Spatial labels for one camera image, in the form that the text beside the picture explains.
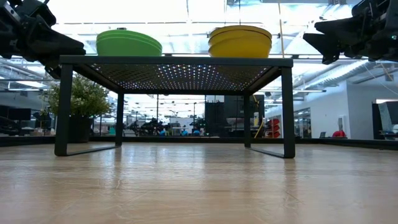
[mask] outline metal table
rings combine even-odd
[[[272,156],[295,156],[292,59],[206,57],[100,57],[62,55],[55,155],[72,156],[121,147],[125,94],[244,96],[244,146]],[[111,147],[68,153],[73,71],[118,94],[116,140]],[[251,147],[249,98],[282,76],[284,154]]]

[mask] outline plant pot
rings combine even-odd
[[[92,118],[71,116],[69,118],[69,143],[87,143],[90,140]]]

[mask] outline green plant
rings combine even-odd
[[[91,80],[77,75],[72,81],[72,97],[70,99],[70,114],[72,116],[90,117],[109,112],[110,105],[106,101],[109,91]],[[60,86],[52,85],[45,94],[50,112],[58,113]]]

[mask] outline potted plant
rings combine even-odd
[[[70,100],[69,142],[83,143],[90,138],[93,118],[109,112],[106,99],[109,91],[91,80],[76,75],[72,81]],[[60,86],[52,85],[45,94],[50,112],[57,115],[60,99]]]

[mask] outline black metal frame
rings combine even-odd
[[[267,66],[267,69],[257,80],[253,81],[243,91],[225,90],[125,90],[115,84],[104,75],[92,69],[88,64],[203,64],[203,65],[249,65]],[[204,57],[99,57],[99,56],[74,56],[62,55],[60,57],[62,67],[60,82],[60,102],[57,119],[57,136],[55,139],[56,156],[72,156],[88,152],[96,152],[106,149],[121,147],[123,141],[123,106],[124,94],[179,94],[179,95],[243,95],[244,96],[244,146],[250,150],[269,154],[282,158],[295,156],[295,136],[293,117],[293,88],[292,88],[292,59],[279,58],[204,58]],[[72,93],[73,71],[86,78],[114,91],[118,94],[118,110],[116,118],[115,145],[84,151],[68,153],[68,128],[70,114],[70,98]],[[284,119],[284,151],[276,154],[251,148],[249,97],[266,86],[268,83],[282,76],[283,119]]]

